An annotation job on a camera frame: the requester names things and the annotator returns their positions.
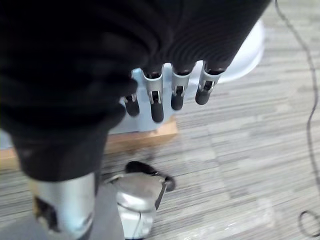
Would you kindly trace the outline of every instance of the gray carpet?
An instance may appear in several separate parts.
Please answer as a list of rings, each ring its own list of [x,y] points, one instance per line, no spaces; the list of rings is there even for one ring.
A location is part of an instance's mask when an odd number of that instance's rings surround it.
[[[280,0],[279,5],[311,49],[320,78],[320,1]],[[298,215],[306,209],[320,213],[306,140],[311,74],[305,53],[273,5],[262,19],[265,52],[257,68],[219,84],[207,105],[186,101],[176,116],[179,135],[171,142],[105,156],[104,178],[132,160],[175,176],[177,189],[164,196],[150,240],[307,239],[299,232]],[[320,164],[320,110],[312,134]],[[2,171],[0,228],[30,210],[21,173]]]

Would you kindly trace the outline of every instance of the silver device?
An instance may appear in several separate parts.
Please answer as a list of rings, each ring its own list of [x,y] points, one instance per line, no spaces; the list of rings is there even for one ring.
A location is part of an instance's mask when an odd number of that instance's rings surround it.
[[[125,239],[137,240],[148,236],[164,193],[172,191],[175,183],[173,178],[147,164],[129,164],[129,173],[116,175],[106,183],[116,189],[117,207]]]

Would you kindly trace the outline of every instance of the wooden board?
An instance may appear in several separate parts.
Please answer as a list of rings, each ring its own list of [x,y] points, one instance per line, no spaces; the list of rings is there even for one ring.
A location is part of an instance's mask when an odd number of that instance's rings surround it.
[[[170,141],[177,133],[176,119],[171,117],[169,121],[153,131],[109,135],[104,152],[106,154],[135,152],[137,149]],[[13,147],[0,150],[0,170],[17,169],[18,167],[19,162]]]

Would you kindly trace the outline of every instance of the black fingertip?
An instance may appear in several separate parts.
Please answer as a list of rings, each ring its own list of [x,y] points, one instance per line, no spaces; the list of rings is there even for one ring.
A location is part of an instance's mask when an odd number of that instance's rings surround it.
[[[184,97],[181,95],[172,95],[171,96],[171,108],[175,111],[179,111],[182,109],[182,106],[184,104]]]
[[[152,120],[156,123],[161,123],[164,120],[164,109],[162,103],[155,102],[151,104]]]
[[[199,105],[205,105],[208,102],[209,97],[210,93],[208,93],[207,91],[200,91],[198,88],[195,95],[195,101]]]
[[[125,103],[126,112],[131,116],[135,117],[140,113],[138,101],[128,101]]]

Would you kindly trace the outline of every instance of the black wire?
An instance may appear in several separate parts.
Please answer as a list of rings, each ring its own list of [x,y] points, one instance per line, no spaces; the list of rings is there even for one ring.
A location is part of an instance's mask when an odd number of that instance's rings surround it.
[[[317,84],[317,74],[316,74],[316,70],[315,70],[315,65],[314,65],[314,62],[313,62],[313,59],[311,57],[311,53],[310,53],[310,50],[309,50],[307,44],[301,38],[300,34],[295,29],[295,27],[290,23],[290,21],[286,17],[286,15],[283,14],[282,11],[280,10],[279,5],[278,5],[278,0],[274,1],[274,5],[275,5],[275,10],[276,10],[277,14],[282,19],[282,21],[285,23],[286,27],[292,32],[292,34],[294,35],[295,39],[297,40],[297,42],[300,44],[300,46],[302,47],[303,51],[305,52],[305,55],[306,55],[306,58],[307,58],[307,63],[309,65],[309,70],[310,70],[310,73],[311,73],[314,102],[313,102],[313,107],[312,107],[311,113],[309,115],[308,121],[306,123],[306,139],[307,139],[307,146],[308,146],[308,151],[309,151],[309,158],[310,158],[310,162],[311,162],[311,165],[312,165],[313,174],[314,174],[314,177],[315,177],[315,183],[316,183],[316,186],[317,186],[317,189],[318,189],[318,193],[319,193],[319,196],[320,196],[320,176],[319,176],[319,170],[318,170],[319,168],[318,168],[318,165],[317,165],[317,162],[316,162],[316,158],[315,158],[314,145],[313,145],[312,133],[311,133],[311,121],[312,121],[312,117],[313,117],[313,115],[314,115],[314,113],[315,113],[315,111],[317,109],[318,100],[319,100],[319,89],[318,89],[318,84]],[[298,217],[298,225],[299,225],[300,231],[305,236],[310,237],[310,238],[320,237],[320,229],[315,234],[309,234],[304,229],[303,224],[302,224],[302,219],[303,219],[303,216],[306,215],[306,214],[311,215],[312,217],[314,217],[314,219],[316,221],[318,221],[318,224],[320,226],[320,221],[319,221],[320,216],[318,214],[316,214],[315,212],[313,212],[313,211],[305,210],[305,211],[301,212],[299,217]]]

